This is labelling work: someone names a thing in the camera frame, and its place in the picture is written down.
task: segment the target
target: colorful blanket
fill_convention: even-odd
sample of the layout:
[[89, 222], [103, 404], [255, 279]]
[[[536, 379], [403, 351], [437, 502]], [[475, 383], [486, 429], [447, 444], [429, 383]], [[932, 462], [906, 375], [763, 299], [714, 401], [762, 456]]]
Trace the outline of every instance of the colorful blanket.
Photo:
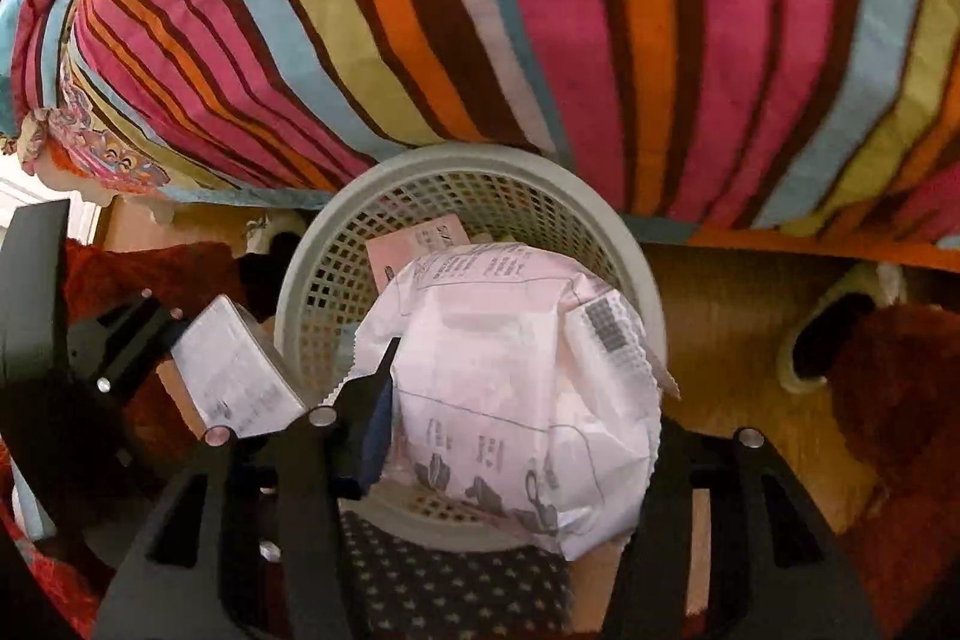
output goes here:
[[960, 0], [10, 0], [0, 131], [117, 191], [319, 207], [444, 140], [640, 239], [960, 269]]

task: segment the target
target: white door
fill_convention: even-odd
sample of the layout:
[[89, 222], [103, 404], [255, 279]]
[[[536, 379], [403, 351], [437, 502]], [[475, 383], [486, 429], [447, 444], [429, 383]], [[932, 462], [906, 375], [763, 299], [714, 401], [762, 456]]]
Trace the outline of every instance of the white door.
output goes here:
[[24, 204], [70, 199], [70, 220], [67, 236], [83, 244], [93, 242], [97, 231], [100, 207], [80, 198], [78, 191], [51, 191], [37, 177], [20, 168], [16, 155], [0, 156], [0, 242], [13, 219], [13, 211]]

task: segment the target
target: plastic basket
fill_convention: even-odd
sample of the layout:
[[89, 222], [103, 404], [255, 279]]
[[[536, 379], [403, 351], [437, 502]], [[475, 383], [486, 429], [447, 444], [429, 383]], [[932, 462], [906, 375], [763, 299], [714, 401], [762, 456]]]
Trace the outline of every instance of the plastic basket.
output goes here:
[[[666, 362], [664, 312], [640, 247], [617, 213], [586, 183], [536, 155], [493, 145], [439, 145], [390, 159], [330, 200], [296, 249], [277, 306], [275, 344], [318, 404], [339, 381], [344, 325], [376, 300], [367, 239], [455, 213], [467, 234], [510, 233], [563, 253], [623, 292], [640, 313], [651, 348]], [[450, 551], [517, 545], [463, 507], [416, 488], [379, 485], [354, 507], [388, 533]]]

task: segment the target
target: crumpled paper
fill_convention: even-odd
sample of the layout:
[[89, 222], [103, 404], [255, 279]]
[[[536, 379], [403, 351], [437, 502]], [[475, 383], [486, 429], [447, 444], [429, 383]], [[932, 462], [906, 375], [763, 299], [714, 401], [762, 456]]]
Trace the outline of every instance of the crumpled paper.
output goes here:
[[394, 336], [387, 476], [568, 560], [634, 528], [661, 391], [676, 387], [623, 295], [518, 242], [450, 248], [380, 295], [347, 381], [373, 373]]

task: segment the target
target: shoe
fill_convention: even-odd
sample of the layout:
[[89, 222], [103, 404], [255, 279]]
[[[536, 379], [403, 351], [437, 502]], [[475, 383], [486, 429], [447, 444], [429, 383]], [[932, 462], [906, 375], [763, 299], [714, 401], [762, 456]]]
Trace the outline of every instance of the shoe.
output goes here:
[[776, 356], [779, 384], [790, 393], [822, 389], [856, 322], [872, 311], [905, 301], [904, 271], [896, 263], [853, 266], [781, 344]]
[[306, 221], [293, 210], [270, 210], [262, 218], [247, 223], [247, 252], [270, 255], [270, 246], [278, 234], [306, 234]]

